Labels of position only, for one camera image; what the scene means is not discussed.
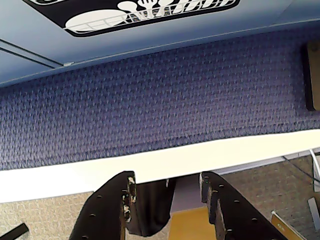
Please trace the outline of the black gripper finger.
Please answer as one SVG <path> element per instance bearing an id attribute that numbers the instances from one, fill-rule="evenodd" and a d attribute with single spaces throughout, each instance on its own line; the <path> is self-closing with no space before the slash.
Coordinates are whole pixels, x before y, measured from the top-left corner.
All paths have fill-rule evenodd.
<path id="1" fill-rule="evenodd" d="M 122 171 L 84 203 L 70 240 L 124 240 L 126 223 L 130 220 L 130 189 L 135 189 L 135 173 Z"/>
<path id="2" fill-rule="evenodd" d="M 208 221 L 217 240 L 285 240 L 237 189 L 212 171 L 199 174 L 201 202 L 207 205 Z"/>

